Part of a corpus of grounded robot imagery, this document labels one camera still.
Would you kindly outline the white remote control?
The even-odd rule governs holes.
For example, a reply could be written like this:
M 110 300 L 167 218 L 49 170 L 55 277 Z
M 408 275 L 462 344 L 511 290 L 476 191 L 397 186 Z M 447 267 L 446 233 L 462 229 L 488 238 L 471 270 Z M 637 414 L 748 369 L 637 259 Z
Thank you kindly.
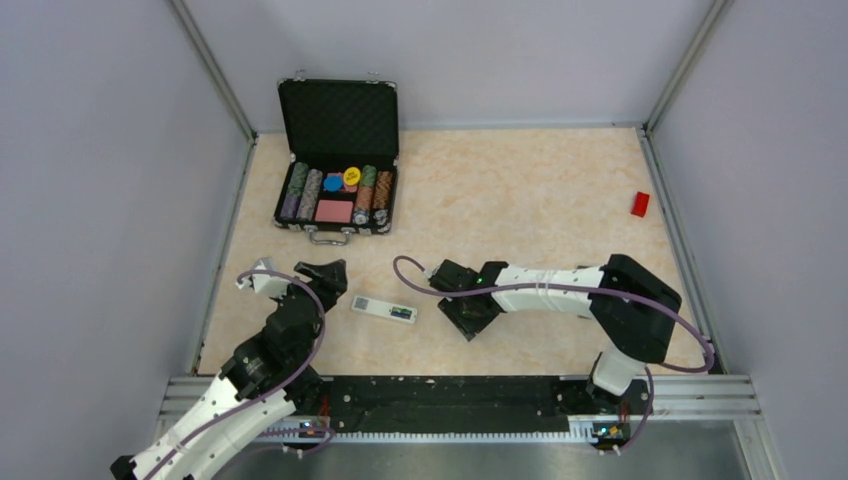
M 391 317 L 389 315 L 392 307 L 403 307 L 413 311 L 413 316 L 411 320 L 402 320 L 398 318 Z M 391 320 L 395 322 L 400 322 L 403 324 L 412 325 L 416 322 L 418 316 L 418 310 L 414 307 L 409 307 L 405 305 L 400 305 L 397 303 L 387 302 L 383 300 L 378 300 L 375 298 L 356 295 L 353 297 L 351 309 L 354 312 L 371 315 L 374 317 L 383 318 L 386 320 Z

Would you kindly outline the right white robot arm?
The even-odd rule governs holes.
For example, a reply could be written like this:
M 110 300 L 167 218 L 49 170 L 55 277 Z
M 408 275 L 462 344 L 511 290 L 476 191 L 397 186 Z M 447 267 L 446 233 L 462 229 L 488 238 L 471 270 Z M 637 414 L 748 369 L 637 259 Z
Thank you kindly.
M 480 270 L 444 260 L 428 278 L 446 293 L 440 310 L 472 340 L 503 313 L 549 311 L 596 321 L 610 345 L 593 364 L 586 397 L 600 412 L 612 412 L 627 397 L 632 380 L 645 366 L 665 361 L 672 316 L 681 295 L 633 258 L 613 254 L 601 266 L 571 270 L 530 269 L 489 261 Z

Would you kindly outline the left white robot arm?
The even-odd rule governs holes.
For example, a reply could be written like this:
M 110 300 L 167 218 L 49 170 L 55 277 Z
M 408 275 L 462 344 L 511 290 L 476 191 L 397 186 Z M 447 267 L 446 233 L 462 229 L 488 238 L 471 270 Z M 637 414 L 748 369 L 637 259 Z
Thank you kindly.
M 299 262 L 288 275 L 262 258 L 236 283 L 273 300 L 275 310 L 166 433 L 112 463 L 114 478 L 211 479 L 268 427 L 319 404 L 321 378 L 311 363 L 326 333 L 326 313 L 348 287 L 345 260 Z

